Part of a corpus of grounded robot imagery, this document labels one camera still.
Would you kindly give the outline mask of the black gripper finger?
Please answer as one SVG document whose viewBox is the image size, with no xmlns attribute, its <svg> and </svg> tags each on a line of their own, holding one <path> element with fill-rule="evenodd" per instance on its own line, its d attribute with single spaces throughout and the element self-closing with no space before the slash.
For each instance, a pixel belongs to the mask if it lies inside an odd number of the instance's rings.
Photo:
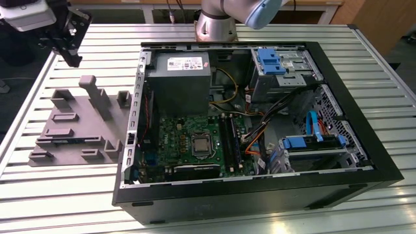
<svg viewBox="0 0 416 234">
<path fill-rule="evenodd" d="M 69 67 L 79 67 L 81 56 L 79 48 L 88 27 L 92 22 L 92 14 L 81 9 L 69 9 L 65 25 L 64 25 L 64 46 L 61 47 L 61 56 Z"/>
</svg>

